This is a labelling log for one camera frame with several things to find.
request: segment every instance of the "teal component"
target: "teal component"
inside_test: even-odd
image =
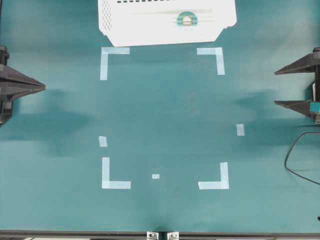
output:
[[[312,101],[310,103],[310,112],[320,113],[320,102]]]
[[[183,22],[183,19],[185,17],[189,17],[191,19],[191,23],[190,24],[184,24]],[[198,18],[197,16],[193,13],[193,12],[190,12],[190,11],[185,11],[183,13],[181,13],[177,20],[176,20],[177,24],[181,27],[186,27],[186,26],[196,26],[198,25]]]

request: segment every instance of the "black clamp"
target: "black clamp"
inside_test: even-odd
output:
[[[6,46],[0,45],[0,127],[13,113],[13,101],[41,92],[46,85],[7,66],[10,55]]]
[[[274,74],[296,73],[315,73],[314,100],[274,101],[274,103],[313,118],[316,124],[320,124],[320,47],[315,48],[313,53],[285,66]]]

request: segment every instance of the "white plastic container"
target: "white plastic container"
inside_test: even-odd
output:
[[[98,0],[115,47],[213,42],[237,22],[235,0]]]

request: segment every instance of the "black cable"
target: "black cable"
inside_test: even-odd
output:
[[[302,133],[300,136],[297,137],[297,139],[294,141],[294,143],[292,144],[291,148],[289,149],[288,153],[286,154],[286,157],[285,157],[285,161],[284,161],[284,167],[285,169],[287,169],[290,173],[298,176],[299,178],[302,178],[304,180],[307,180],[311,183],[314,183],[314,184],[318,184],[320,185],[320,182],[317,182],[317,181],[314,181],[314,180],[311,180],[305,176],[302,176],[298,173],[296,173],[295,171],[293,171],[292,169],[290,169],[288,166],[287,166],[287,163],[288,163],[288,159],[289,159],[289,156],[290,156],[290,153],[292,151],[292,149],[295,147],[295,145],[297,144],[297,142],[299,141],[300,138],[302,138],[304,135],[320,135],[320,132],[317,132],[317,131],[310,131],[310,132],[304,132]]]
[[[0,0],[0,23],[1,23],[1,12],[2,12],[2,0]]]

